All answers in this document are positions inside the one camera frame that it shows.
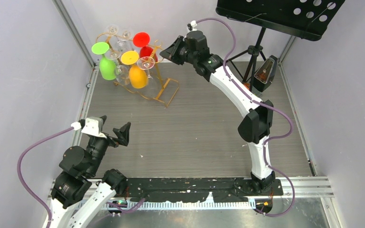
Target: music stand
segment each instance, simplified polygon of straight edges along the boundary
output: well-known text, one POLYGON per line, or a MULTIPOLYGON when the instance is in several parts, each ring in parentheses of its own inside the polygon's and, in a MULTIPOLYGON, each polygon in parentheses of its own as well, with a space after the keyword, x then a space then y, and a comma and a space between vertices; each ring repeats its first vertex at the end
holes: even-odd
POLYGON ((218 0, 216 12, 219 15, 261 26, 255 46, 250 45, 247 50, 227 61, 231 62, 237 70, 243 83, 248 81, 252 66, 251 91, 258 55, 261 54, 264 61, 266 60, 261 46, 266 29, 310 41, 320 40, 329 22, 344 2, 345 0, 218 0), (251 59, 243 76, 234 65, 233 60, 246 53, 251 55, 251 59))

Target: cable connector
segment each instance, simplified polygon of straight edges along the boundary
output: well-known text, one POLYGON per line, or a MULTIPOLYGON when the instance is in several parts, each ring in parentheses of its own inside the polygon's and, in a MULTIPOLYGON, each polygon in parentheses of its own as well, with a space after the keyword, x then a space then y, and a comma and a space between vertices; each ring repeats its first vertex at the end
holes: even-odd
POLYGON ((79 122, 74 122, 70 126, 73 127, 73 130, 75 130, 75 131, 82 128, 82 125, 79 122))
POLYGON ((196 27, 197 27, 196 21, 195 20, 191 21, 191 23, 187 25, 188 32, 196 31, 197 30, 196 27))

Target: white wall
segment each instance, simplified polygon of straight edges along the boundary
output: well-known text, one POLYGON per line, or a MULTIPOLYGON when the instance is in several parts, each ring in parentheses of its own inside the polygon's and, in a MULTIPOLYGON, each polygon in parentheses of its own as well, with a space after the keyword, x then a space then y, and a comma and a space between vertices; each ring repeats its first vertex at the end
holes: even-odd
MULTIPOLYGON (((76 120, 91 69, 50 0, 0 0, 0 228, 41 227, 46 213, 22 187, 18 157, 76 120)), ((44 200, 72 133, 26 155, 22 170, 44 200)))
POLYGON ((320 41, 297 40, 284 67, 319 173, 347 227, 365 227, 365 1, 347 0, 320 41))
MULTIPOLYGON (((178 35, 187 33, 187 24, 192 20, 218 17, 226 21, 237 37, 237 46, 233 55, 238 54, 249 45, 255 45, 261 27, 229 20, 216 13, 216 0, 65 0, 76 26, 84 36, 87 45, 95 43, 96 37, 105 31, 109 24, 128 27, 137 32, 147 32, 151 43, 156 39, 163 42, 163 47, 171 45, 178 35)), ((215 22, 202 22, 199 30, 207 37, 211 52, 224 57, 232 46, 229 31, 224 25, 215 22)), ((266 56, 279 57, 286 45, 289 35, 267 29, 261 45, 266 56)), ((249 59, 244 55, 240 60, 249 59)))

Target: wire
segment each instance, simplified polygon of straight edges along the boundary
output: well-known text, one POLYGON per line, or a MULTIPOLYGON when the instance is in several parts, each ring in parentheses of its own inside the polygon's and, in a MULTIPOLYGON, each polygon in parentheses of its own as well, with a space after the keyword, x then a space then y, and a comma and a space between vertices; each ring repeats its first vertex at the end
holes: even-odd
POLYGON ((18 172, 18 177, 19 177, 19 180, 21 182, 21 184, 23 185, 23 187, 26 189, 26 191, 33 197, 35 198, 44 208, 45 210, 47 211, 48 213, 48 223, 47 223, 47 226, 46 228, 49 228, 49 226, 51 225, 51 220, 52 220, 52 214, 51 214, 51 210, 49 209, 49 206, 42 200, 40 199, 40 197, 38 197, 31 189, 30 187, 27 185, 27 183, 24 181, 24 178, 23 178, 23 175, 21 174, 21 161, 23 160, 24 156, 31 150, 33 149, 34 147, 42 144, 43 142, 46 142, 50 139, 53 139, 57 136, 60 136, 62 134, 65 134, 67 132, 70 132, 72 131, 74 128, 73 127, 70 127, 68 129, 65 129, 61 132, 58 132, 56 134, 53 134, 47 138, 44 138, 36 143, 34 143, 33 145, 29 146, 25 151, 23 151, 23 153, 21 153, 20 157, 19 157, 19 160, 18 160, 18 164, 17 164, 17 172, 18 172))
POLYGON ((262 14, 267 14, 267 13, 260 13, 258 15, 255 15, 254 17, 250 17, 249 19, 245 20, 244 22, 247 22, 247 21, 252 20, 252 19, 254 19, 254 18, 258 17, 258 16, 261 16, 262 14))
MULTIPOLYGON (((198 24, 198 23, 200 23, 200 22, 203 22, 203 21, 207 21, 207 20, 214 20, 214 21, 218 21, 218 22, 220 22, 220 23, 222 23, 224 26, 226 26, 227 27, 227 29, 230 31, 230 33, 231 33, 231 36, 233 37, 233 47, 231 48, 231 50, 227 53, 227 55, 225 56, 225 58, 223 59, 223 70, 224 70, 224 72, 226 73, 226 76, 230 79, 231 78, 231 76, 230 76, 230 74, 229 74, 229 72, 227 71, 227 68, 226 68, 226 61, 227 61, 227 59, 228 59, 228 57, 229 57, 229 55, 234 51, 234 49, 235 49, 235 47, 236 47, 236 36, 234 35, 234 32, 233 32, 233 30, 230 28, 230 26, 226 23, 226 22, 224 22, 223 20, 221 20, 221 19, 218 19, 218 18, 204 18, 204 19, 201 19, 201 20, 198 20, 198 21, 196 21, 196 23, 198 24)), ((269 105, 266 105, 266 104, 264 104, 264 103, 261 103, 261 102, 258 102, 258 101, 255 101, 255 100, 253 100, 252 99, 252 97, 250 96, 250 95, 248 95, 240 86, 239 86, 239 84, 237 84, 237 82, 236 82, 236 80, 231 80, 231 82, 251 101, 251 102, 254 102, 254 103, 256 103, 256 104, 258 104, 258 105, 260 105, 260 106, 262 106, 262 107, 265 107, 265 108, 268 108, 268 109, 270 109, 270 110, 272 110, 272 111, 274 111, 274 112, 277 112, 277 113, 279 113, 279 114, 281 114, 285 119, 287 119, 287 121, 289 122, 289 125, 290 125, 290 129, 289 129, 289 131, 286 133, 286 134, 284 134, 284 135, 278 135, 278 136, 273 136, 273 137, 269 137, 269 138, 267 138, 265 141, 264 141, 264 143, 263 143, 263 157, 264 157, 264 162, 265 162, 265 165, 268 167, 268 168, 270 168, 271 170, 273 170, 273 171, 275 171, 275 172, 278 172, 278 173, 280 173, 282 176, 284 176, 287 180, 288 180, 288 182, 290 183, 290 186, 292 187, 292 192, 293 192, 293 197, 292 197, 292 202, 291 202, 291 204, 289 205, 289 208, 288 209, 286 209, 284 212, 282 212, 282 213, 279 213, 279 214, 265 214, 266 216, 269 216, 269 217, 277 217, 277 216, 281 216, 281 215, 285 215, 286 213, 288 213, 291 209, 292 209, 292 207, 293 207, 293 205, 294 205, 294 202, 295 202, 295 187, 294 187, 294 185, 293 185, 293 183, 292 183, 292 181, 290 180, 290 178, 286 175, 286 174, 284 174, 282 171, 280 171, 280 170, 278 170, 277 168, 275 168, 275 167, 273 167, 273 166, 271 166, 269 163, 268 163, 268 161, 267 161, 267 156, 266 156, 266 154, 267 154, 267 150, 266 150, 266 145, 267 145, 267 143, 269 142, 269 141, 271 141, 271 140, 273 140, 273 139, 282 139, 282 138, 285 138, 285 137, 288 137, 290 134, 292 134, 292 132, 293 132, 293 122, 292 122, 292 120, 288 117, 288 115, 286 115, 285 113, 283 113, 281 110, 279 110, 279 109, 277 109, 277 108, 274 108, 274 107, 272 107, 272 106, 269 106, 269 105)))
POLYGON ((111 203, 111 202, 106 202, 106 204, 111 205, 115 208, 117 208, 119 211, 121 211, 122 213, 133 213, 135 211, 137 211, 145 202, 145 198, 142 198, 137 204, 135 204, 133 207, 131 207, 131 209, 129 210, 124 210, 122 209, 119 205, 117 205, 116 203, 111 203))
POLYGON ((236 183, 234 183, 234 184, 233 184, 233 187, 235 187, 237 190, 241 191, 242 193, 244 193, 244 194, 246 194, 246 195, 251 195, 251 193, 248 193, 248 192, 244 191, 243 189, 241 189, 240 187, 238 187, 238 186, 236 185, 236 183))

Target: table surface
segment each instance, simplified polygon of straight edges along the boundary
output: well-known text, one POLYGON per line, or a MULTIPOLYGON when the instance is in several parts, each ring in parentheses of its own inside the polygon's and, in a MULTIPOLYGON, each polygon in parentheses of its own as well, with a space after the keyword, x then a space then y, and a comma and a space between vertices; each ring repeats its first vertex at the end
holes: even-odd
MULTIPOLYGON (((247 63, 236 65, 244 72, 247 63)), ((129 145, 108 148, 96 176, 101 177, 108 169, 118 169, 126 177, 250 176, 251 157, 247 143, 237 132, 242 117, 234 104, 197 75, 190 64, 160 63, 159 68, 163 78, 180 81, 180 90, 168 108, 98 76, 88 116, 107 115, 104 132, 110 135, 113 127, 126 122, 132 126, 129 145)), ((173 86, 170 84, 162 99, 171 97, 173 86)), ((279 71, 262 99, 271 100, 295 123, 279 71)), ((274 113, 270 135, 288 130, 287 121, 274 113)), ((87 140, 83 136, 80 145, 86 146, 87 140)), ((271 141, 269 153, 271 164, 288 176, 311 175, 296 127, 290 137, 271 141)))

